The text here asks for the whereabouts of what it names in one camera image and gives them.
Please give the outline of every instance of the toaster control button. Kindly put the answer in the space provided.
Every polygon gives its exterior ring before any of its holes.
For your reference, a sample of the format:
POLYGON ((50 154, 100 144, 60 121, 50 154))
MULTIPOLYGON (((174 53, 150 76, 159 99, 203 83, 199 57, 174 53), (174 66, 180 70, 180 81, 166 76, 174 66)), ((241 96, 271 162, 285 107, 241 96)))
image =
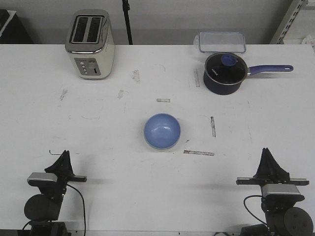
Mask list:
POLYGON ((88 63, 88 68, 90 68, 90 69, 94 69, 95 66, 96 66, 96 64, 95 64, 94 61, 90 61, 90 62, 88 63))

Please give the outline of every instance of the blue handle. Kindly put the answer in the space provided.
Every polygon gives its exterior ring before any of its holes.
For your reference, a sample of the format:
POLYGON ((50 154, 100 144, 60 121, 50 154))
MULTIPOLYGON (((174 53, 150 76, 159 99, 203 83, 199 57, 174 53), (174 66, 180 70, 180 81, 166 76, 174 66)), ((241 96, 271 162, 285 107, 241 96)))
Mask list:
POLYGON ((257 65, 250 67, 250 75, 265 71, 292 71, 292 65, 257 65))

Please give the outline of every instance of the table surface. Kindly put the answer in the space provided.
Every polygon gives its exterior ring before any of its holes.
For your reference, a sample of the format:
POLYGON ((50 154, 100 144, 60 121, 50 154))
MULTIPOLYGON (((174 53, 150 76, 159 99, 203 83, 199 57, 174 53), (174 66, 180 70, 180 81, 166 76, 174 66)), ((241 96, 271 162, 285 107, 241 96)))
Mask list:
MULTIPOLYGON (((243 199, 260 194, 259 186, 235 180, 256 173, 263 148, 291 178, 310 181, 298 187, 306 199, 296 206, 315 219, 311 46, 248 45, 248 66, 291 64, 294 71, 251 76, 226 96, 205 87, 206 55, 193 46, 116 46, 112 73, 100 81, 79 78, 64 45, 0 45, 0 52, 1 229, 28 221, 24 205, 39 190, 27 177, 56 161, 49 150, 65 149, 74 173, 88 178, 72 183, 85 197, 88 230, 216 232, 258 224, 243 199), (181 125, 171 149, 153 149, 143 138, 157 113, 181 125)), ((248 206, 264 219, 260 199, 248 206)), ((70 188, 59 220, 83 229, 82 202, 70 188)))

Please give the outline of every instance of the cream toaster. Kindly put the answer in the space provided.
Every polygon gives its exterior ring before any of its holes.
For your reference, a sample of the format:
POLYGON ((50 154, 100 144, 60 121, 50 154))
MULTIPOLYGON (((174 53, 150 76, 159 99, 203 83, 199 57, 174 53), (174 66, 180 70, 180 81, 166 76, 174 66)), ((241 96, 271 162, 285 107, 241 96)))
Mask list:
POLYGON ((107 77, 115 54, 108 13, 100 9, 77 11, 66 37, 65 50, 80 77, 86 80, 107 77))

